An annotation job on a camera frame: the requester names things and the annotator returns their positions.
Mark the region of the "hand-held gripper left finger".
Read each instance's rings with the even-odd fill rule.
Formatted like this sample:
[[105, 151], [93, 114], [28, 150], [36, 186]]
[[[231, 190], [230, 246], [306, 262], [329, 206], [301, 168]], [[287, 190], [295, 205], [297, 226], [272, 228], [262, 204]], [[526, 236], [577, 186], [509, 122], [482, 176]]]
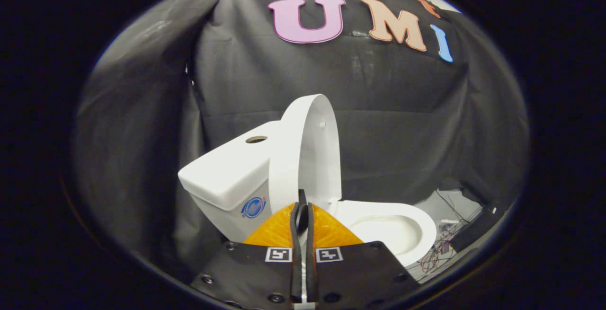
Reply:
[[191, 287], [217, 301], [244, 310], [292, 310], [302, 303], [303, 190], [294, 204], [271, 216], [277, 221], [259, 227], [262, 239], [283, 235], [286, 243], [260, 245], [226, 241]]

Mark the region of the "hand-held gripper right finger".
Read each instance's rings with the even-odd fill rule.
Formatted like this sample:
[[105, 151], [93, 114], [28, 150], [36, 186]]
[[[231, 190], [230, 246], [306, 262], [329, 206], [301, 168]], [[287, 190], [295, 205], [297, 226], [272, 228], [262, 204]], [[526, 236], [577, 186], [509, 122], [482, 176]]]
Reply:
[[306, 301], [315, 308], [384, 308], [406, 301], [419, 283], [382, 241], [363, 242], [309, 204]]

